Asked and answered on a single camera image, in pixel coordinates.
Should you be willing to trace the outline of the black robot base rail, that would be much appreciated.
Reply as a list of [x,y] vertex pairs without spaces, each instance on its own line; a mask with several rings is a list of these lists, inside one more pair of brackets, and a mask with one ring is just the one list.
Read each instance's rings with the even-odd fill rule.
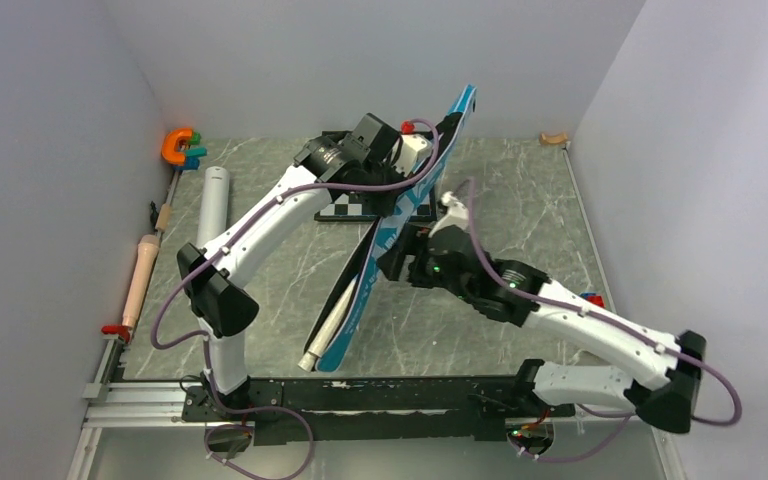
[[254,429],[257,446],[289,442],[471,438],[502,441],[507,430],[546,413],[572,418],[572,404],[542,408],[512,375],[254,378],[248,398],[224,411],[206,387],[186,389],[186,423],[239,423]]

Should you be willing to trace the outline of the blue racket bag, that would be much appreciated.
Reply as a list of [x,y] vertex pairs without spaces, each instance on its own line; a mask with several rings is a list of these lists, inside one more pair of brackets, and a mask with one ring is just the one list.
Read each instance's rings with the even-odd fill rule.
[[411,188],[406,190],[406,192],[400,194],[396,202],[395,212],[392,215],[376,220],[370,227],[370,241],[365,247],[360,248],[361,264],[358,272],[354,275],[354,277],[358,277],[358,280],[351,305],[339,332],[331,341],[313,371],[331,373],[336,371],[342,363],[363,316],[368,298],[378,280],[380,270],[377,267],[376,261],[393,246],[420,203],[426,197],[431,202],[436,200],[432,195],[432,189],[445,169],[446,162],[457,142],[461,127],[475,110],[475,96],[476,88],[474,86],[468,85],[464,88],[460,97],[454,102],[444,118],[444,125],[436,128],[437,131],[445,131],[446,134],[441,138],[442,144],[437,147],[436,160],[430,171]]

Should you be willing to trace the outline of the white shuttlecock tube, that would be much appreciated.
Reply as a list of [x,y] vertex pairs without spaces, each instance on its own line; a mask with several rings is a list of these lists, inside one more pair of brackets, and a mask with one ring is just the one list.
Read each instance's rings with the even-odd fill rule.
[[224,167],[205,170],[195,245],[205,244],[226,230],[230,192],[230,173]]

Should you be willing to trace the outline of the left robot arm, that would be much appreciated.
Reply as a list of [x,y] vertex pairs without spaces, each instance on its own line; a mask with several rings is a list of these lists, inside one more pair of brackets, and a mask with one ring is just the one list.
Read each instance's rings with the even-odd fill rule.
[[437,134],[397,130],[365,115],[354,130],[307,141],[277,184],[255,207],[202,247],[178,252],[182,289],[206,341],[208,407],[224,420],[247,406],[250,383],[245,332],[260,307],[245,291],[264,261],[305,221],[345,192],[365,197],[375,214],[408,217],[404,200],[427,176]]

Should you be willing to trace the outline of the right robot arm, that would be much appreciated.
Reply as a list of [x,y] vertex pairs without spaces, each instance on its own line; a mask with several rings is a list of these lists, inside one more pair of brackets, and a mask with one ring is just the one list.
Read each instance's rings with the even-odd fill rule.
[[470,234],[458,226],[434,231],[410,224],[376,264],[391,281],[445,289],[490,320],[544,328],[606,362],[605,367],[563,367],[524,361],[510,391],[520,413],[534,415],[557,404],[602,404],[629,410],[660,430],[689,432],[704,336],[636,325],[537,268],[477,253]]

